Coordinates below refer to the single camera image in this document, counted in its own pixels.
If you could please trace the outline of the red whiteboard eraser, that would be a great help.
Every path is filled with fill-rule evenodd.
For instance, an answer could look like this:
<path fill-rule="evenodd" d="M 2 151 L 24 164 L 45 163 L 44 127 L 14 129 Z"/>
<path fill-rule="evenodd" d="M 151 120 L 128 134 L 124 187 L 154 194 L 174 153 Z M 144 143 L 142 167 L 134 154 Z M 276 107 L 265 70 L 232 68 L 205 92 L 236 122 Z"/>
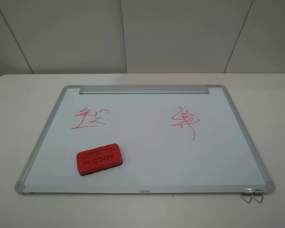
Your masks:
<path fill-rule="evenodd" d="M 116 143 L 79 152 L 76 155 L 77 170 L 81 176 L 120 166 L 122 163 L 122 154 Z"/>

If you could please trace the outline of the white aluminium-framed whiteboard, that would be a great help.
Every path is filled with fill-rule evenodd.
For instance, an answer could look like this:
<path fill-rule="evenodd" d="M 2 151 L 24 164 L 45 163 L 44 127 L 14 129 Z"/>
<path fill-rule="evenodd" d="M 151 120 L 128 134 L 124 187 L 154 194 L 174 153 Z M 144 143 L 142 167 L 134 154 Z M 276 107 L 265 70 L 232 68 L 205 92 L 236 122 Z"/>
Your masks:
<path fill-rule="evenodd" d="M 15 184 L 29 193 L 242 193 L 275 184 L 223 85 L 209 94 L 90 94 L 68 85 Z M 79 152 L 118 144 L 120 166 L 81 176 Z"/>

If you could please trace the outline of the grey whiteboard pen tray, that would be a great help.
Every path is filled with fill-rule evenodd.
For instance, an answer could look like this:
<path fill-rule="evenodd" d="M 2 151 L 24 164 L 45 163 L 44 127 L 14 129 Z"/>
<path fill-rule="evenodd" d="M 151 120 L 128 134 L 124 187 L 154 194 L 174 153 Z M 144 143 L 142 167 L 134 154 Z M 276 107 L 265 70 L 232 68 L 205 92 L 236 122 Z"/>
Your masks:
<path fill-rule="evenodd" d="M 209 89 L 205 85 L 83 85 L 79 94 L 209 94 Z"/>

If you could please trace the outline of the left metal hanging clip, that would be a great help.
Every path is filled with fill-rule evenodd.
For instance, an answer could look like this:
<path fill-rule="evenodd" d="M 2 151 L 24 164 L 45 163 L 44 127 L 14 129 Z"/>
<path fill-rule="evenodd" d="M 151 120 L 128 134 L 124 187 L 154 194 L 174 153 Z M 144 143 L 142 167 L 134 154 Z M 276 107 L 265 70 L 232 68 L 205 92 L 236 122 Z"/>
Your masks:
<path fill-rule="evenodd" d="M 244 189 L 241 193 L 241 198 L 247 203 L 250 204 L 253 199 L 253 189 Z"/>

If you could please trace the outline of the metal hanging clip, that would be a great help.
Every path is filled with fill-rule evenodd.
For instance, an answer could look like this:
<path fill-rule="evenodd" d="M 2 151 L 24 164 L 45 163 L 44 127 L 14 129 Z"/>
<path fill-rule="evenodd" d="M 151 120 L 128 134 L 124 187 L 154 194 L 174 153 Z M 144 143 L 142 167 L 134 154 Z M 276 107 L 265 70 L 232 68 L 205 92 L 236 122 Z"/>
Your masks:
<path fill-rule="evenodd" d="M 252 199 L 254 199 L 257 203 L 261 204 L 264 200 L 264 191 L 262 189 L 254 189 L 252 193 Z"/>
<path fill-rule="evenodd" d="M 247 203 L 250 204 L 253 199 L 253 189 L 244 189 L 241 193 L 241 198 Z"/>

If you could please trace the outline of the right metal hanging clip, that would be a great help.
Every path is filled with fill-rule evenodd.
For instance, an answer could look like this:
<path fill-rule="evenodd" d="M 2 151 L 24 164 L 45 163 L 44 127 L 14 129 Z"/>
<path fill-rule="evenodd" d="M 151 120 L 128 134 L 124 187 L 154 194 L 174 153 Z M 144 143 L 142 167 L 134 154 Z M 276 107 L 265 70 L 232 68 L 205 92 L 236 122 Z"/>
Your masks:
<path fill-rule="evenodd" d="M 261 204 L 264 200 L 264 191 L 262 189 L 254 189 L 252 193 L 252 199 L 254 199 L 257 203 Z"/>

